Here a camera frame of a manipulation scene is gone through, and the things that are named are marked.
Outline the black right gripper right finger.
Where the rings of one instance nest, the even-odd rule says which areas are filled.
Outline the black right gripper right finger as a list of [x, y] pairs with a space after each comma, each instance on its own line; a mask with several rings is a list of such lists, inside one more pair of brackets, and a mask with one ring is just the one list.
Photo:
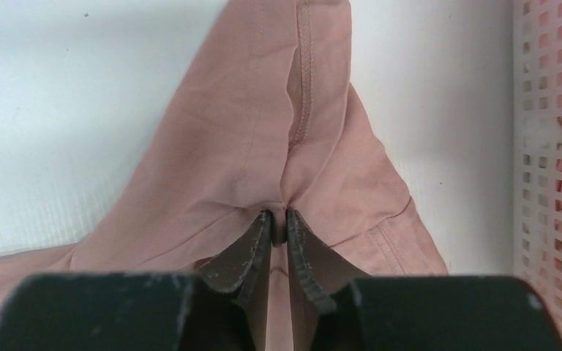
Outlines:
[[294, 208], [287, 211], [288, 273], [295, 350], [362, 350], [348, 285], [369, 275], [318, 238]]

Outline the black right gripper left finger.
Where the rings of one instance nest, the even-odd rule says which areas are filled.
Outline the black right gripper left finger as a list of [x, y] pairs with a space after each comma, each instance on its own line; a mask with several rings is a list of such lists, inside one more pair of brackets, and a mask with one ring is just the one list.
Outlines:
[[198, 269], [196, 350], [264, 350], [274, 217], [261, 211], [238, 240]]

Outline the dusty pink graphic t-shirt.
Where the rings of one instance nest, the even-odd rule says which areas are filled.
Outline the dusty pink graphic t-shirt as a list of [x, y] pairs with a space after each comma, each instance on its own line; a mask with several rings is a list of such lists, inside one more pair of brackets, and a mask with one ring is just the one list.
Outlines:
[[127, 188], [78, 244], [0, 258], [0, 305], [43, 271], [181, 271], [259, 211], [296, 209], [376, 276], [447, 272], [351, 85], [348, 1], [230, 1]]

